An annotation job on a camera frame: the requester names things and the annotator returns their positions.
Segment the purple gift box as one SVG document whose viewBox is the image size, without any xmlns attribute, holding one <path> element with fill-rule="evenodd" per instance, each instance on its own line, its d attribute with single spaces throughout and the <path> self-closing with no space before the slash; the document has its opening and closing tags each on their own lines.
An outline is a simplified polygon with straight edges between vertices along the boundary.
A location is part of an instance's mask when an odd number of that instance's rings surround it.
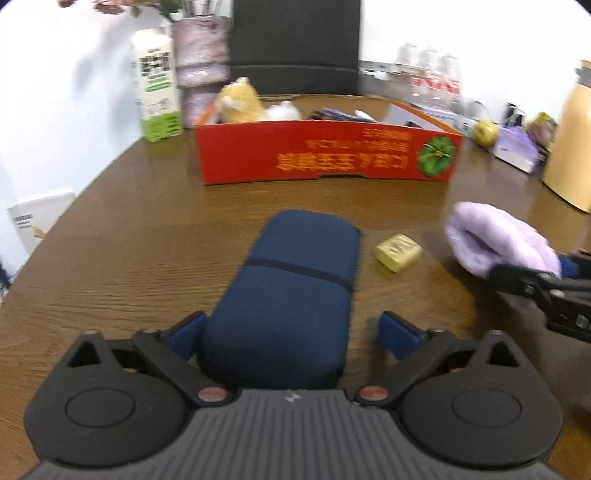
<svg viewBox="0 0 591 480">
<path fill-rule="evenodd" d="M 536 144 L 521 127 L 501 128 L 493 155 L 526 174 L 531 174 L 539 162 Z"/>
</svg>

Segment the yellow thermos jug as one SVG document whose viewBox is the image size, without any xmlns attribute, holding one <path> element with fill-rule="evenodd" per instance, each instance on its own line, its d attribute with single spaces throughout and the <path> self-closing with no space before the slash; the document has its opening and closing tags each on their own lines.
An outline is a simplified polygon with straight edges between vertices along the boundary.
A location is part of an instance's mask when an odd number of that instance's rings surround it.
<svg viewBox="0 0 591 480">
<path fill-rule="evenodd" d="M 577 69 L 578 80 L 562 111 L 543 183 L 565 202 L 590 212 L 590 61 Z"/>
</svg>

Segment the purple fluffy towel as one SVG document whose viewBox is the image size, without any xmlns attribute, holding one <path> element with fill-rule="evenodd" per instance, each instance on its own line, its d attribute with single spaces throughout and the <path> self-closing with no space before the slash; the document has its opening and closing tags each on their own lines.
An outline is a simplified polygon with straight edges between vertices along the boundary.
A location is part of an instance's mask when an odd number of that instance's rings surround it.
<svg viewBox="0 0 591 480">
<path fill-rule="evenodd" d="M 493 205 L 457 203 L 446 222 L 445 235 L 458 263 L 477 277 L 486 278 L 498 265 L 562 275 L 559 256 L 548 240 Z"/>
</svg>

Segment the navy blue pouch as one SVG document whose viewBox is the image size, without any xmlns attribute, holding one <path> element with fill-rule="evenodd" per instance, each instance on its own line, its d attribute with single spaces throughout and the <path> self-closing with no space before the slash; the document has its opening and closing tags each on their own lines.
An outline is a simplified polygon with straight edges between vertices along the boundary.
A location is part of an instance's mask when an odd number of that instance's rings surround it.
<svg viewBox="0 0 591 480">
<path fill-rule="evenodd" d="M 235 388 L 334 388 L 346 366 L 360 248 L 360 230 L 345 219 L 274 215 L 207 320 L 201 371 Z"/>
</svg>

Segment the yellow green apple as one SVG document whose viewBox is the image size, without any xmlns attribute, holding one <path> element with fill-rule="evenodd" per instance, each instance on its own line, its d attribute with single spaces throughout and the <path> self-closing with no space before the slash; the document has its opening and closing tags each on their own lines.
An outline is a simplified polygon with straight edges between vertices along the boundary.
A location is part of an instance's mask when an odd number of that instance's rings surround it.
<svg viewBox="0 0 591 480">
<path fill-rule="evenodd" d="M 473 128 L 473 138 L 482 148 L 492 148 L 499 136 L 499 126 L 492 121 L 479 120 Z"/>
</svg>

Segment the black paper bag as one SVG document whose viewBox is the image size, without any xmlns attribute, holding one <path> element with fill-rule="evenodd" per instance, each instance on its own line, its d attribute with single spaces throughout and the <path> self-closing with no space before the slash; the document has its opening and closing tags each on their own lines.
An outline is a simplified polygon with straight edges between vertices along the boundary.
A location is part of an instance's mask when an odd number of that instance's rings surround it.
<svg viewBox="0 0 591 480">
<path fill-rule="evenodd" d="M 263 95 L 355 95 L 360 29 L 360 0 L 235 1 L 230 79 Z"/>
</svg>

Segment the small yellow block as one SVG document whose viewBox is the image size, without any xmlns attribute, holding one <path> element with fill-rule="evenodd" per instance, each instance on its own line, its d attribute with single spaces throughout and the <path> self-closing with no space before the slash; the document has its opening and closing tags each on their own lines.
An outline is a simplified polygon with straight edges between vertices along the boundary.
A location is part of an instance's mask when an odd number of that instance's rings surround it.
<svg viewBox="0 0 591 480">
<path fill-rule="evenodd" d="M 417 260 L 423 249 L 407 235 L 397 234 L 376 246 L 374 253 L 381 264 L 390 271 L 399 273 Z"/>
</svg>

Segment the yellow white plush toy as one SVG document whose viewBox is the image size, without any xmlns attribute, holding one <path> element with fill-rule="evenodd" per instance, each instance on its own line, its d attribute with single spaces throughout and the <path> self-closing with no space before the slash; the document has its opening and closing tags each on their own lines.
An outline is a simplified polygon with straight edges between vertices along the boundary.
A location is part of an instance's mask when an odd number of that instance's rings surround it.
<svg viewBox="0 0 591 480">
<path fill-rule="evenodd" d="M 218 93 L 216 107 L 225 123 L 253 123 L 261 121 L 298 121 L 301 112 L 293 102 L 282 101 L 264 107 L 259 93 L 249 78 L 239 77 L 225 85 Z"/>
</svg>

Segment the white booklet on floor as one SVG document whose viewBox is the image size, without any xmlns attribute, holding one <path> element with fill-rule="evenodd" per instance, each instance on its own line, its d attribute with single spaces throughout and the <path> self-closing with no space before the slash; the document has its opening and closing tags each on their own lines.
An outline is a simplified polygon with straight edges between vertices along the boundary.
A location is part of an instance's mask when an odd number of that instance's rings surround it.
<svg viewBox="0 0 591 480">
<path fill-rule="evenodd" d="M 9 217 L 28 254 L 34 252 L 75 199 L 74 194 L 66 194 L 18 204 L 8 209 Z"/>
</svg>

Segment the purple woven pouch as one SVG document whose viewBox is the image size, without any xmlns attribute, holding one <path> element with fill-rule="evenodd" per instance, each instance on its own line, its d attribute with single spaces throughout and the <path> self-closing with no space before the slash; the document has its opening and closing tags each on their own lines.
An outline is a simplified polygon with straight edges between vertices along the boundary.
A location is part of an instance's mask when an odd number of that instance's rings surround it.
<svg viewBox="0 0 591 480">
<path fill-rule="evenodd" d="M 347 122 L 362 122 L 362 123 L 377 123 L 377 120 L 370 117 L 365 112 L 349 114 L 346 112 L 339 111 L 337 109 L 331 109 L 323 107 L 320 110 L 315 110 L 308 115 L 308 120 L 325 120 L 325 121 L 347 121 Z"/>
</svg>

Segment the white green milk carton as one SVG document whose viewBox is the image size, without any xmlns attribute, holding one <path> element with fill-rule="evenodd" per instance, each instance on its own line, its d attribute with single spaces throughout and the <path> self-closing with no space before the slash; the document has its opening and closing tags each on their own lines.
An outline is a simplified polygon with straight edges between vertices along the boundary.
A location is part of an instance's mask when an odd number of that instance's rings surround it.
<svg viewBox="0 0 591 480">
<path fill-rule="evenodd" d="M 183 130 L 172 38 L 166 27 L 135 31 L 130 37 L 135 104 L 142 137 L 156 142 Z"/>
</svg>

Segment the pink mottled vase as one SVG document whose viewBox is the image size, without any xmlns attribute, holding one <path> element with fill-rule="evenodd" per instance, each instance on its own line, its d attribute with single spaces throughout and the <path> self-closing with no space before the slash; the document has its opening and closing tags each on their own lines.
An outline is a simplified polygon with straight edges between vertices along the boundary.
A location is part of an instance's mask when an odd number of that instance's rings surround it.
<svg viewBox="0 0 591 480">
<path fill-rule="evenodd" d="M 171 26 L 177 87 L 184 127 L 194 122 L 229 80 L 230 18 L 216 15 L 182 18 Z"/>
</svg>

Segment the red cardboard box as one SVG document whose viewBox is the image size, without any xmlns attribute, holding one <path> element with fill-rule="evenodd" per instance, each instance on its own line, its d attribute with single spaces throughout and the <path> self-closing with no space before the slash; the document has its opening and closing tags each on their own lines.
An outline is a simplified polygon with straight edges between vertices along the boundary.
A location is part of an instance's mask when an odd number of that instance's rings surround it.
<svg viewBox="0 0 591 480">
<path fill-rule="evenodd" d="M 298 121 L 222 123 L 215 106 L 194 124 L 206 185 L 304 180 L 327 176 L 447 181 L 463 137 L 400 101 L 380 97 L 301 95 Z M 308 120 L 323 107 L 365 112 L 377 123 Z"/>
</svg>

